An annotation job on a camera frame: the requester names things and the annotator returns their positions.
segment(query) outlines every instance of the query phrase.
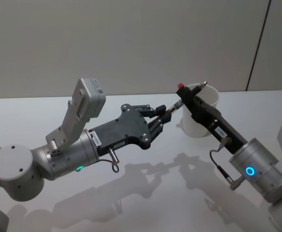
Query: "blue led ring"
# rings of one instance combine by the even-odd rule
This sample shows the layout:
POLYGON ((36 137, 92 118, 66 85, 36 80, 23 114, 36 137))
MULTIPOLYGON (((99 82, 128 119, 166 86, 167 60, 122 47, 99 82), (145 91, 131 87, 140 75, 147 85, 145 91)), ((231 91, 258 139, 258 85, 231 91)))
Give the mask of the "blue led ring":
POLYGON ((255 175, 255 169, 252 168, 252 167, 247 167, 247 168, 245 169, 245 171, 246 171, 246 174, 249 175, 249 176, 255 175))

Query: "white table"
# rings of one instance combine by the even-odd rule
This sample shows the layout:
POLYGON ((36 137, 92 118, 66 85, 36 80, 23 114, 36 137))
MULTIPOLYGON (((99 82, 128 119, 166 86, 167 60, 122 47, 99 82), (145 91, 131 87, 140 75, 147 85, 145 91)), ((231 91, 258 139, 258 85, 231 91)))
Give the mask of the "white table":
MULTIPOLYGON (((282 91, 221 93, 218 109, 244 138, 259 139, 282 157, 282 91)), ((69 98, 0 99, 0 146, 35 148, 62 122, 69 98)), ((169 107, 178 96, 108 96, 91 128, 117 118, 124 103, 169 107)), ((235 192, 210 162, 213 136, 194 139, 181 129, 182 111, 148 150, 128 145, 117 151, 120 173, 98 163, 56 181, 46 181, 35 199, 19 203, 0 188, 0 210, 8 232, 258 232, 274 231, 268 204, 247 182, 235 192), (166 168, 163 164, 173 163, 166 168)), ((226 149, 216 160, 235 179, 226 149)))

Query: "red cap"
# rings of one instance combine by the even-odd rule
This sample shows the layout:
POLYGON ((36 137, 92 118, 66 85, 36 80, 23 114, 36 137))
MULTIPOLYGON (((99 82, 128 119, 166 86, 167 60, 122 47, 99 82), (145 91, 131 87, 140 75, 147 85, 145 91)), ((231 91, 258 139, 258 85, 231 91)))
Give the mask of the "red cap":
POLYGON ((183 83, 179 83, 179 84, 178 84, 178 88, 179 88, 179 89, 182 88, 183 86, 184 86, 183 83))

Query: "white cup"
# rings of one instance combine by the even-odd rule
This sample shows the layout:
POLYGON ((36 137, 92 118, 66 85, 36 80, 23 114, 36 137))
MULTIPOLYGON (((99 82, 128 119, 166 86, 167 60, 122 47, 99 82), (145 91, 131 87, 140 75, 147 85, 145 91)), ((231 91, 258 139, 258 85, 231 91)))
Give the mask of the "white cup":
MULTIPOLYGON (((190 89, 193 89, 199 84, 192 84, 188 85, 190 89)), ((198 94, 202 100, 204 100, 207 104, 216 107, 218 100, 219 100, 219 93, 218 91, 213 88, 212 86, 206 85, 198 94)), ((199 123, 196 123, 192 117, 191 112, 188 108, 184 105, 183 106, 183 130, 184 132, 193 138, 201 138, 208 135, 208 130, 199 123)))

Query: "gray wall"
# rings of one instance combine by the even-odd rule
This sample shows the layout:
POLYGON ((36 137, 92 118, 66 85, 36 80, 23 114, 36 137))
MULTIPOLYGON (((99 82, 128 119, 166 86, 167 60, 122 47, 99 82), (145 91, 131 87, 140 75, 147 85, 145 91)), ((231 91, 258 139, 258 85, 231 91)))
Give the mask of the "gray wall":
POLYGON ((249 90, 282 89, 282 0, 273 0, 249 90))
POLYGON ((204 80, 245 90, 267 6, 0 0, 0 98, 70 96, 81 77, 99 79, 107 94, 173 93, 178 82, 204 80))

